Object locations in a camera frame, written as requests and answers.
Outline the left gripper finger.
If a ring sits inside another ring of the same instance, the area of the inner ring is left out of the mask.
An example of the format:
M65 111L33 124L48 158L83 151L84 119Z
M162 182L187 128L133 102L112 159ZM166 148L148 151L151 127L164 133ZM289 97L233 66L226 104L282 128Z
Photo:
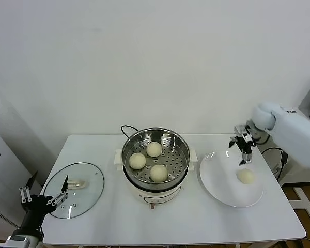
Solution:
M32 202L32 197L30 194L30 189L32 188L36 177L37 177L38 171L36 171L27 181L26 185L19 188L20 194L21 194L21 203L30 203Z
M65 177L61 191L58 194L56 194L52 199L48 200L47 204L55 207L60 206L68 198L67 188L68 188L68 175Z

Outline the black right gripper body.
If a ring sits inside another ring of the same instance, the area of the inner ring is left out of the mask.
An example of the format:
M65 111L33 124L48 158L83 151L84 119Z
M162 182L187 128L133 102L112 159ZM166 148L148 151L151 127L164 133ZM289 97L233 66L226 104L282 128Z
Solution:
M254 147L254 141L246 142L242 137L236 136L236 144L242 153L252 153L251 147Z

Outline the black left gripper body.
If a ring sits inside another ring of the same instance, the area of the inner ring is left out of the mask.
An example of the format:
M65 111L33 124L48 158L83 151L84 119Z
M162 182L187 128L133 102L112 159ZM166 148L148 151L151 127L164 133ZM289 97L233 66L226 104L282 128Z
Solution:
M52 196L32 195L32 201L22 203L22 208L25 211L21 228L39 229L42 226L44 218L56 210L56 205L48 204L52 200Z

